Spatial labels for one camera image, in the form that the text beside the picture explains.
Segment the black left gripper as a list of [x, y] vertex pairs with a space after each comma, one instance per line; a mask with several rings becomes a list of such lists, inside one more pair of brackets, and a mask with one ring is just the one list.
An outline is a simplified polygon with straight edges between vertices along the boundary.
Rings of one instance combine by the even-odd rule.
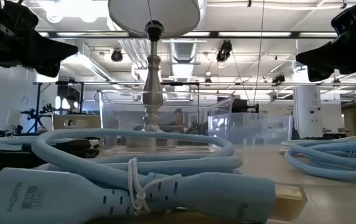
[[38, 17], [22, 2], [0, 0], [0, 66], [38, 65], [37, 73], [55, 78], [60, 62], [78, 47], [42, 37], [35, 31]]

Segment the person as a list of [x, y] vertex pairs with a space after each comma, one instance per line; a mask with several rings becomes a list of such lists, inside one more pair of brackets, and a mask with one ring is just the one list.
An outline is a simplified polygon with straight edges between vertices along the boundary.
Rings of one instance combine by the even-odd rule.
[[176, 109], [174, 111], [174, 120], [169, 125], [173, 133], [185, 133], [187, 130], [187, 125], [184, 123], [184, 114], [181, 109]]
[[78, 101], [74, 95], [68, 95], [67, 103], [69, 105], [69, 109], [67, 111], [68, 114], [79, 114], [80, 110], [78, 108]]

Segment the white round column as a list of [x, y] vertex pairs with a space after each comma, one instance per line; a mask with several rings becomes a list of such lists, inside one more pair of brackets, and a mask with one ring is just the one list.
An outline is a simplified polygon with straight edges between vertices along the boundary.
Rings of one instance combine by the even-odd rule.
[[323, 136], [321, 93], [318, 86], [294, 88], [294, 118], [300, 138]]

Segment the small clear plastic bin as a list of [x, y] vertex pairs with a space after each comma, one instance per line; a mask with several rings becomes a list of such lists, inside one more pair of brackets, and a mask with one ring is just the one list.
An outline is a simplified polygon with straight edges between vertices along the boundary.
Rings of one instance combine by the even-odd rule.
[[208, 134], [234, 145], [280, 144], [292, 138], [293, 117], [264, 113], [232, 113], [208, 118]]

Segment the silver lamp with white shade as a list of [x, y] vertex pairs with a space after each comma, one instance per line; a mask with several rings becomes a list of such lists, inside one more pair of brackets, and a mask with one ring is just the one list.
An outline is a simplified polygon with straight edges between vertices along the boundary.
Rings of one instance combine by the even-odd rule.
[[161, 38], [180, 37], [198, 26], [199, 0], [108, 0], [108, 12], [119, 28], [150, 41], [148, 76], [141, 97], [146, 112], [141, 131], [161, 133], [159, 109], [163, 93], [158, 76], [161, 59], [157, 55], [157, 43]]

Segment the large clear plastic bin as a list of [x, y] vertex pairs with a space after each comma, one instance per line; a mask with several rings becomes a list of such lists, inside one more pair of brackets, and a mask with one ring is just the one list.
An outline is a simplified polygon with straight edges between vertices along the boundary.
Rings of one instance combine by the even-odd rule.
[[[95, 101], [100, 107], [102, 128], [123, 131], [141, 131], [146, 115], [141, 102], [143, 90], [100, 90]], [[185, 133], [194, 136], [208, 134], [208, 118], [213, 115], [231, 114], [234, 96], [229, 94], [162, 91], [163, 104], [159, 109], [159, 127], [163, 133], [173, 133], [170, 124], [174, 111], [181, 109]], [[104, 148], [109, 153], [197, 153], [210, 152], [215, 146], [192, 140], [156, 139], [144, 137], [105, 136]]]

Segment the metal ventilation duct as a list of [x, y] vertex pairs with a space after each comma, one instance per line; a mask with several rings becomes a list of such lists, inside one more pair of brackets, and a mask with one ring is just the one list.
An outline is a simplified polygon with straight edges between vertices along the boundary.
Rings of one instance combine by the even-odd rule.
[[170, 47], [170, 64], [198, 65], [199, 41], [196, 39], [172, 40]]

